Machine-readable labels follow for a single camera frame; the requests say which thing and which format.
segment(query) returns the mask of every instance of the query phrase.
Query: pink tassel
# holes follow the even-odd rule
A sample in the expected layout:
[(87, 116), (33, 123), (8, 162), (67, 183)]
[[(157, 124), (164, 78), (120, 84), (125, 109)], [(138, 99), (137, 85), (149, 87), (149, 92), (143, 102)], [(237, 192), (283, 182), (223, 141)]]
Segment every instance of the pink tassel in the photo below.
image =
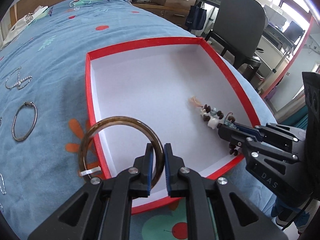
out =
[(201, 107), (203, 108), (203, 105), (201, 104), (201, 102), (196, 98), (196, 96), (193, 96), (191, 98), (189, 98), (188, 100), (191, 104), (193, 104), (194, 107)]

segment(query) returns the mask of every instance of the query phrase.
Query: necklace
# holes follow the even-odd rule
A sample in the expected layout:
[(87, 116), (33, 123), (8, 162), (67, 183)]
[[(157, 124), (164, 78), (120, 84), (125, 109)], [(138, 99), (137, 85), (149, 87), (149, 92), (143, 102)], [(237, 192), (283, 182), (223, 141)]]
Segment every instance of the necklace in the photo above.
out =
[[(21, 69), (21, 67), (17, 68), (15, 71), (13, 71), (13, 72), (10, 74), (10, 76), (8, 76), (7, 80), (5, 81), (5, 87), (6, 87), (7, 89), (13, 89), (14, 87), (17, 86), (18, 89), (20, 90), (20, 89), (23, 89), (26, 85), (28, 85), (29, 82), (31, 81), (32, 76), (27, 76), (27, 77), (25, 77), (25, 78), (23, 78), (23, 79), (20, 79), (20, 69)], [(16, 71), (18, 71), (18, 82), (16, 82), (13, 86), (8, 87), (8, 86), (7, 86), (7, 81), (8, 81), (8, 79), (9, 79)], [(24, 86), (21, 86), (21, 84), (22, 84), (23, 82), (27, 81), (27, 80), (28, 80), (28, 82), (27, 82)]]

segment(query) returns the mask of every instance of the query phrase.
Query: white cloth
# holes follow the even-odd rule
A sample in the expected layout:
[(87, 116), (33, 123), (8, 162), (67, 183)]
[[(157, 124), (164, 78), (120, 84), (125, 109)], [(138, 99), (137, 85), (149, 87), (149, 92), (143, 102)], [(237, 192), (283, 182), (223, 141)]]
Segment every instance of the white cloth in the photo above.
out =
[(34, 13), (28, 13), (22, 19), (18, 20), (15, 25), (13, 25), (3, 41), (1, 49), (7, 46), (15, 37), (17, 37), (31, 22), (33, 22), (40, 14), (42, 14), (48, 7), (37, 7)]

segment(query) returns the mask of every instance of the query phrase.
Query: desk leg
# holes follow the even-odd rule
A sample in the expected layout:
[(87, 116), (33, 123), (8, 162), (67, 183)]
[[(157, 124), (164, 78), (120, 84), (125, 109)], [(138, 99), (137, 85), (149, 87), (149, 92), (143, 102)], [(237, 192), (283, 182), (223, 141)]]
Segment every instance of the desk leg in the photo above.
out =
[(283, 55), (282, 59), (279, 61), (279, 63), (276, 65), (276, 67), (275, 67), (275, 68), (270, 72), (270, 74), (266, 77), (265, 81), (258, 87), (258, 91), (260, 91), (261, 88), (264, 86), (264, 84), (265, 84), (268, 80), (271, 79), (272, 73), (275, 73), (275, 72), (273, 72), (273, 71), (274, 71), (274, 70), (275, 70), (275, 71), (278, 70), (278, 68), (279, 68), (279, 67), (281, 66), (281, 64), (284, 62), (284, 60), (285, 60), (285, 58), (287, 57), (288, 54), (289, 54), (289, 51), (287, 51), (287, 52)]

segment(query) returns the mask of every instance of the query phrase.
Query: orange flower print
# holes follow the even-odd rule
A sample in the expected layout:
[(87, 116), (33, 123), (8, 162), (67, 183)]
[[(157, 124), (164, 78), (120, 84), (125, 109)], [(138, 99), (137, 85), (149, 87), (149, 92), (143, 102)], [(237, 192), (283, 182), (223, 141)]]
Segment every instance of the orange flower print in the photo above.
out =
[[(82, 130), (82, 127), (80, 125), (80, 123), (78, 122), (77, 119), (71, 119), (69, 121), (69, 128), (70, 130), (74, 133), (75, 136), (77, 136), (80, 141), (82, 140), (83, 136), (84, 136), (84, 131)], [(85, 122), (85, 127), (86, 127), (86, 130), (89, 130), (90, 128), (90, 124), (89, 124), (89, 120), (87, 120)], [(89, 150), (94, 154), (94, 155), (97, 155), (96, 154), (96, 151), (95, 151), (95, 148), (94, 148), (94, 145), (92, 143), (93, 141), (90, 142), (89, 144)], [(65, 149), (67, 152), (70, 152), (70, 153), (78, 153), (78, 150), (79, 150), (79, 147), (80, 147), (80, 144), (78, 143), (67, 143), (66, 146), (65, 146)], [(96, 161), (96, 162), (93, 162), (93, 163), (88, 163), (87, 164), (87, 169), (92, 169), (94, 167), (97, 167), (97, 166), (100, 166), (100, 163), (99, 161)], [(99, 174), (95, 174), (96, 177), (99, 177), (101, 179), (105, 179), (103, 173), (99, 173)]]

